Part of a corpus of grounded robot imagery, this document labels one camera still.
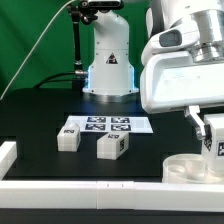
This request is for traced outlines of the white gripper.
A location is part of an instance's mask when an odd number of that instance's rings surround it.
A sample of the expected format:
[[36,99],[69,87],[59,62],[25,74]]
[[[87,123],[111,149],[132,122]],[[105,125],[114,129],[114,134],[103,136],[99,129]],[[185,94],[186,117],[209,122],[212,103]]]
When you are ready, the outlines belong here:
[[185,118],[194,127],[197,139],[204,140],[200,107],[224,104],[224,63],[197,64],[187,51],[155,55],[141,74],[140,96],[149,114],[178,111],[186,106]]

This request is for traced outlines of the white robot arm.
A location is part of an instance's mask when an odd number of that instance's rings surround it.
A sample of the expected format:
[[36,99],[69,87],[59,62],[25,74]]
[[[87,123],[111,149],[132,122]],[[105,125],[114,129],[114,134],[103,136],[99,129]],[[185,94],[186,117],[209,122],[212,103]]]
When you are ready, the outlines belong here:
[[209,136],[202,107],[224,104],[224,0],[153,0],[147,10],[149,40],[140,86],[129,63],[129,25],[109,10],[94,23],[94,60],[83,92],[100,101],[138,93],[149,113],[182,110],[197,137]]

